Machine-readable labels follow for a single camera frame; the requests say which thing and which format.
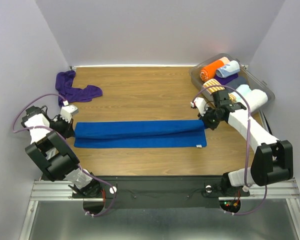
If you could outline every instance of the white wall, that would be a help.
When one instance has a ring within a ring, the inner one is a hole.
[[[265,115],[273,133],[293,145],[294,176],[300,189],[300,0],[285,1],[249,70],[275,94]]]
[[[284,0],[37,0],[70,65],[247,64]]]
[[[0,240],[19,239],[40,175],[25,153],[29,134],[13,135],[12,120],[35,97],[55,93],[56,74],[67,66],[34,0],[0,0]],[[59,109],[57,97],[41,104],[50,107],[51,116]]]

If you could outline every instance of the plastic bin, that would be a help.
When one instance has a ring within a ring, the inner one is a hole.
[[[209,65],[211,63],[213,63],[214,61],[222,58],[222,57],[227,57],[230,61],[232,60],[236,60],[237,62],[239,62],[237,59],[233,59],[231,56],[229,56],[228,54],[225,53],[220,53],[202,63],[200,63],[197,66],[194,66],[193,68],[191,68],[189,70],[189,74],[191,76],[191,82],[192,84],[198,89],[201,90],[203,87],[204,82],[201,80],[200,78],[200,71],[201,69],[206,66]],[[240,72],[238,73],[239,76],[243,76],[250,88],[253,89],[259,89],[262,90],[266,93],[267,97],[268,97],[268,101],[266,104],[264,104],[263,106],[261,106],[260,108],[256,109],[253,113],[256,113],[258,111],[260,111],[264,106],[266,106],[269,102],[272,102],[275,99],[275,94],[269,89],[267,88],[267,84],[264,81],[259,81],[258,79],[256,79],[248,70],[246,70],[242,65],[240,65]],[[212,97],[211,95],[207,92],[204,91],[203,96],[208,100],[208,101],[212,101]]]

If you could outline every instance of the purple towel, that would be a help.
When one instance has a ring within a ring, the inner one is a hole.
[[[217,80],[221,85],[226,85],[227,83],[230,83],[233,79],[236,79],[237,77],[238,77],[238,73],[235,73],[226,78],[222,78],[222,77],[215,75],[214,79]]]
[[[101,88],[93,85],[88,85],[86,88],[72,87],[76,72],[73,70],[59,72],[55,80],[55,89],[59,94],[69,102],[90,102],[93,98],[102,96]],[[59,97],[59,106],[63,106],[63,100]]]

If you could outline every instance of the wooden table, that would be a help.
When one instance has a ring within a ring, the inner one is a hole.
[[[76,122],[198,119],[190,101],[198,90],[188,67],[77,68],[73,87],[95,85],[103,96],[76,102]],[[107,148],[73,147],[81,165],[95,175],[222,175],[244,167],[245,139],[227,123],[206,130],[207,147]],[[250,151],[250,162],[253,160]]]

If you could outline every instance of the striped towel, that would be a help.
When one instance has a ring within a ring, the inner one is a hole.
[[[218,82],[217,80],[215,80],[214,78],[210,79],[209,81],[206,81],[203,86],[204,87],[209,87],[209,86],[213,86],[213,85],[221,85],[220,82]],[[213,86],[207,89],[207,91],[209,92],[209,94],[213,94],[216,91],[220,91],[220,90],[224,90],[225,88],[223,86]],[[229,98],[231,99],[231,101],[234,103],[236,102],[236,97],[232,94],[229,93]]]

